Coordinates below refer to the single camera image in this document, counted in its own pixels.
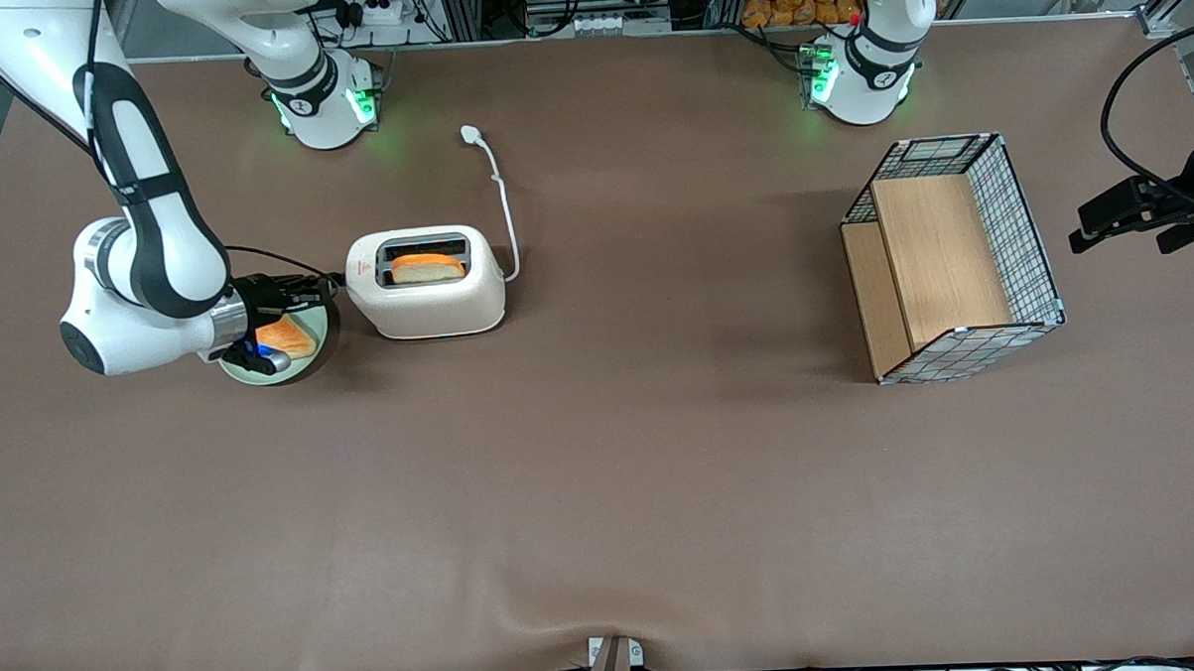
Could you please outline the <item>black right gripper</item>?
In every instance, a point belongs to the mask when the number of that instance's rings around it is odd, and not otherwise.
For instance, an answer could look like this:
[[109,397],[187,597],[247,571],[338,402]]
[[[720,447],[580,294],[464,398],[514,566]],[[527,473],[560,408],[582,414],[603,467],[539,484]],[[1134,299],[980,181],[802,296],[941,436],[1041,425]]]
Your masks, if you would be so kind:
[[250,273],[228,281],[228,298],[244,319],[229,330],[230,347],[298,347],[293,310],[326,308],[343,285],[340,273],[297,276]]

